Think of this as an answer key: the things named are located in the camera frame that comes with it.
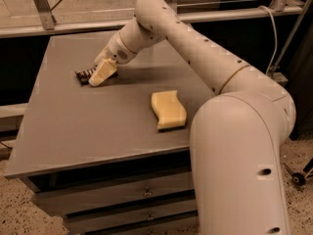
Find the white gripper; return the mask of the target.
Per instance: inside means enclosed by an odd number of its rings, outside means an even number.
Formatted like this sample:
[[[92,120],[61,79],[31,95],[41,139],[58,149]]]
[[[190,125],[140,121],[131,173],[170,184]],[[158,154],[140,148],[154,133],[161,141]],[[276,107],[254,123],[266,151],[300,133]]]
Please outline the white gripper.
[[[115,33],[106,47],[94,60],[96,70],[89,78],[89,84],[96,87],[107,80],[117,71],[117,64],[128,64],[136,57],[136,53],[130,51],[122,42],[120,34]]]

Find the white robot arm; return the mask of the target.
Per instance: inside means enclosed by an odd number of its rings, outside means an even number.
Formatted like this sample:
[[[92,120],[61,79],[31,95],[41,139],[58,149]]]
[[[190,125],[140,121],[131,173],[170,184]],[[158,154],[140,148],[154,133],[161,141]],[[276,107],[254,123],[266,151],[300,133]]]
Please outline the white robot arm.
[[[291,235],[280,148],[295,105],[284,87],[181,22],[164,0],[137,0],[134,18],[96,57],[90,84],[161,40],[214,93],[190,129],[200,235]]]

